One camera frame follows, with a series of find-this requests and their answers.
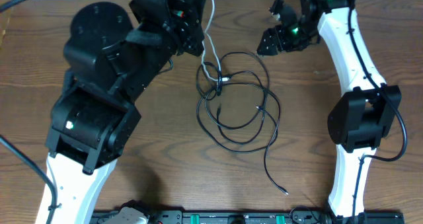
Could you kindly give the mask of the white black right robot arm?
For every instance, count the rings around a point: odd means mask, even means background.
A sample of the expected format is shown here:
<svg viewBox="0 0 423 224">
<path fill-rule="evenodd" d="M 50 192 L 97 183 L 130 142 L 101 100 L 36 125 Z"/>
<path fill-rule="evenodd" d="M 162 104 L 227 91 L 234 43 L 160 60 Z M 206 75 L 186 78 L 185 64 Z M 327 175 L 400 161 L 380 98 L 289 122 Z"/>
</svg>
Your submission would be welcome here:
<svg viewBox="0 0 423 224">
<path fill-rule="evenodd" d="M 370 164 L 394 120 L 401 120 L 401 91 L 388 85 L 374 65 L 360 32 L 356 0 L 300 0 L 297 15 L 284 0 L 274 0 L 270 14 L 278 24 L 264 31 L 261 56 L 300 52 L 324 41 L 340 83 L 341 97 L 327 118 L 336 146 L 332 190 L 322 223 L 391 223 L 400 215 L 368 214 L 364 190 Z"/>
</svg>

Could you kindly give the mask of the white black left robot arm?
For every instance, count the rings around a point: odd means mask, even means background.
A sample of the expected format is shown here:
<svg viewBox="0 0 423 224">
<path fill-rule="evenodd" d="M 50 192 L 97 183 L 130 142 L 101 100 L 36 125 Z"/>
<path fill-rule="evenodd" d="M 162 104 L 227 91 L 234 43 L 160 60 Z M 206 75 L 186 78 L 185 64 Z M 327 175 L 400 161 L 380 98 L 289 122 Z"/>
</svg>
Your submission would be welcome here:
<svg viewBox="0 0 423 224">
<path fill-rule="evenodd" d="M 135 101 L 173 56 L 200 56 L 206 0 L 83 7 L 63 49 L 69 69 L 46 138 L 49 182 L 37 223 L 88 223 L 140 121 Z"/>
</svg>

